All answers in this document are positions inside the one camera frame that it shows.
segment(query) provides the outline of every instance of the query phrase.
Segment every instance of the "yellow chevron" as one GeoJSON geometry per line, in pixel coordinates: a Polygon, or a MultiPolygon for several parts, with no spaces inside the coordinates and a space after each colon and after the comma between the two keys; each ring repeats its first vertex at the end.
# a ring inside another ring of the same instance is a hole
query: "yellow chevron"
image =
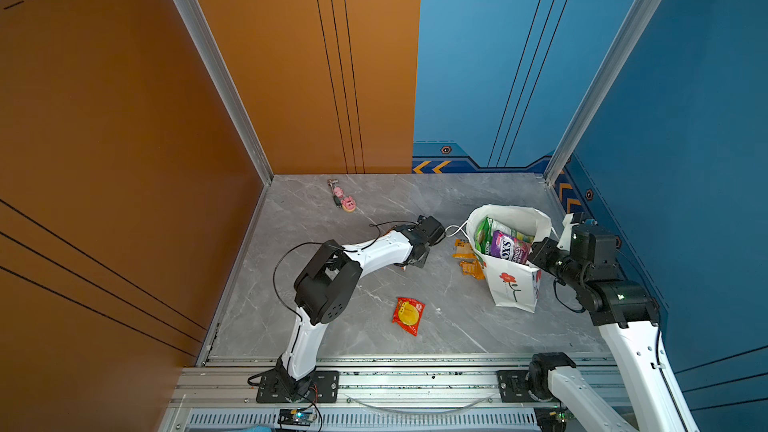
{"type": "Polygon", "coordinates": [[[565,209],[565,213],[566,214],[570,214],[571,213],[571,206],[580,206],[580,205],[581,205],[580,201],[576,200],[575,198],[570,198],[568,200],[568,206],[565,209]]]}
{"type": "Polygon", "coordinates": [[[417,167],[413,169],[413,171],[416,172],[417,174],[423,174],[424,172],[422,172],[422,167],[426,166],[430,162],[431,160],[425,160],[424,162],[418,164],[417,167]]]}
{"type": "Polygon", "coordinates": [[[442,174],[442,171],[441,171],[440,169],[441,169],[441,168],[443,168],[443,167],[445,167],[445,166],[446,166],[447,164],[449,164],[449,163],[451,163],[451,161],[450,161],[450,160],[446,160],[445,162],[443,162],[442,164],[440,164],[440,165],[439,165],[439,166],[437,166],[436,168],[433,168],[433,169],[432,169],[432,171],[433,171],[435,174],[442,174]]]}
{"type": "Polygon", "coordinates": [[[572,189],[573,187],[572,187],[572,185],[571,185],[571,184],[567,184],[567,183],[565,183],[565,182],[563,182],[562,184],[560,184],[560,202],[562,202],[562,201],[563,201],[563,189],[564,189],[564,188],[571,188],[571,189],[572,189]]]}

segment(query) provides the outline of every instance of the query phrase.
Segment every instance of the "purple candy bag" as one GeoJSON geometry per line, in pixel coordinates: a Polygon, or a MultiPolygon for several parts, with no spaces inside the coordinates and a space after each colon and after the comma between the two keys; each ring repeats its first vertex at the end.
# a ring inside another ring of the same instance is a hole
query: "purple candy bag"
{"type": "Polygon", "coordinates": [[[531,245],[516,237],[511,237],[498,230],[493,233],[490,250],[490,255],[493,257],[503,258],[517,264],[525,264],[530,251],[531,245]]]}

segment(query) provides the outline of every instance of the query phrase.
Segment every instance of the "green snack bag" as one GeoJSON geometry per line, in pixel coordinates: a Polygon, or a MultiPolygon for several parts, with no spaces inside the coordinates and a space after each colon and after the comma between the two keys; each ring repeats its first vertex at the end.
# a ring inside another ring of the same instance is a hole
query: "green snack bag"
{"type": "Polygon", "coordinates": [[[478,252],[490,255],[493,233],[497,230],[511,237],[515,237],[517,240],[527,242],[528,244],[532,244],[534,240],[532,235],[525,235],[509,226],[505,226],[498,220],[486,217],[480,222],[478,229],[475,231],[475,246],[477,247],[478,252]]]}
{"type": "Polygon", "coordinates": [[[506,235],[512,235],[510,227],[507,227],[490,217],[486,217],[480,222],[478,229],[475,231],[475,245],[481,254],[488,255],[488,252],[491,250],[493,233],[497,230],[504,232],[506,235]]]}
{"type": "Polygon", "coordinates": [[[475,246],[481,254],[486,255],[486,251],[491,246],[491,237],[493,236],[493,232],[491,232],[491,224],[488,223],[488,220],[488,217],[484,218],[480,222],[478,229],[475,231],[475,246]]]}

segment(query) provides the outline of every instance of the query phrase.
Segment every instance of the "bag handle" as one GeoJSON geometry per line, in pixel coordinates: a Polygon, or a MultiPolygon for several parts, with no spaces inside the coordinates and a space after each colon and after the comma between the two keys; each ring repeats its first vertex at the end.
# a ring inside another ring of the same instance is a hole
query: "bag handle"
{"type": "Polygon", "coordinates": [[[469,236],[467,235],[466,232],[464,232],[464,228],[463,228],[464,226],[467,225],[467,222],[469,222],[469,219],[465,220],[464,223],[461,224],[460,226],[447,226],[446,227],[446,236],[447,237],[453,237],[454,235],[456,235],[459,232],[461,232],[462,234],[464,234],[464,236],[467,238],[467,240],[469,240],[469,236]],[[448,234],[448,229],[451,228],[451,227],[456,227],[456,232],[454,232],[453,234],[448,234]]]}

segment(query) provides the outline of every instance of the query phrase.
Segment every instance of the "orange wall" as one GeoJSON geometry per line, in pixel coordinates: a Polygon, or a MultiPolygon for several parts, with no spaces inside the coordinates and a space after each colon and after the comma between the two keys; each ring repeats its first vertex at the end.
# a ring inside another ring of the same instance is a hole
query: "orange wall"
{"type": "Polygon", "coordinates": [[[198,0],[275,173],[409,172],[419,0],[198,0]]]}
{"type": "Polygon", "coordinates": [[[16,2],[0,0],[0,429],[152,430],[262,185],[172,0],[16,2]]]}

